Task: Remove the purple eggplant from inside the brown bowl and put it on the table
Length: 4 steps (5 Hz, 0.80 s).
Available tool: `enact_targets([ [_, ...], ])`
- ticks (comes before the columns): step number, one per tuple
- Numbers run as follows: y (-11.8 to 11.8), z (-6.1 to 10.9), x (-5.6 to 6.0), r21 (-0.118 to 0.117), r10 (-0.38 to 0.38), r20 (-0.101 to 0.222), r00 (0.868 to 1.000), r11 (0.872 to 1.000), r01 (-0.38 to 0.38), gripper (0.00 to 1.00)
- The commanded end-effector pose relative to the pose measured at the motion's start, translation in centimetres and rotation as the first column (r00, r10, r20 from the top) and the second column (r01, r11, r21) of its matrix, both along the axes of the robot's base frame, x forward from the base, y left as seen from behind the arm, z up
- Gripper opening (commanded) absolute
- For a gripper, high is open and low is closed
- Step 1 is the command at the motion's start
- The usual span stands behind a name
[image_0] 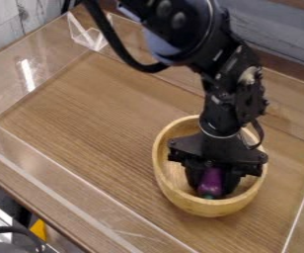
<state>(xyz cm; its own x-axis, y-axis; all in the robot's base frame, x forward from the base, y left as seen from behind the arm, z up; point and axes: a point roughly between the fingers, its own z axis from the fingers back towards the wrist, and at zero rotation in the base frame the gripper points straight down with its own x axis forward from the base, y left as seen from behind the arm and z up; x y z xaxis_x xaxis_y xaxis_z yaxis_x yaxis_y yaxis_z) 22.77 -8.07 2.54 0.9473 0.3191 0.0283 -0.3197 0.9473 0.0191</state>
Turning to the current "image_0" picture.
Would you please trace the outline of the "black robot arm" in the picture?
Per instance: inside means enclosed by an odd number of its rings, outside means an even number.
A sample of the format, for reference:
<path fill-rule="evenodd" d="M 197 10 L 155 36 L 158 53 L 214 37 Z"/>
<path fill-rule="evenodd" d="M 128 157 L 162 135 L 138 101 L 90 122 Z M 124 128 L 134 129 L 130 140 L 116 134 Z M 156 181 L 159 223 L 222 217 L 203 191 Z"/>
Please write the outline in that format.
<path fill-rule="evenodd" d="M 267 155 L 247 144 L 242 128 L 263 134 L 257 118 L 267 100 L 259 60 L 231 30 L 229 10 L 217 0 L 116 0 L 122 12 L 144 28 L 152 64 L 126 50 L 100 8 L 83 5 L 122 60 L 136 70 L 160 72 L 185 66 L 201 76 L 205 91 L 199 130 L 167 142 L 167 159 L 185 168 L 187 185 L 205 199 L 230 195 L 245 176 L 259 176 Z"/>

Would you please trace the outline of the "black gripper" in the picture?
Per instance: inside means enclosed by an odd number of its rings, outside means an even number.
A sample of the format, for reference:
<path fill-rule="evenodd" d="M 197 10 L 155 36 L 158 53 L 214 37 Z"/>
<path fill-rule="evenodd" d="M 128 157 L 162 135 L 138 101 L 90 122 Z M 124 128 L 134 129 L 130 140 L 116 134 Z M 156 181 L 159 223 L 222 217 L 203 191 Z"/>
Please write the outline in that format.
<path fill-rule="evenodd" d="M 225 170 L 222 196 L 230 195 L 239 183 L 241 176 L 259 177 L 267 155 L 259 150 L 261 142 L 250 144 L 243 133 L 218 138 L 202 131 L 173 137 L 167 141 L 167 159 L 185 168 L 187 184 L 197 189 L 209 167 Z"/>

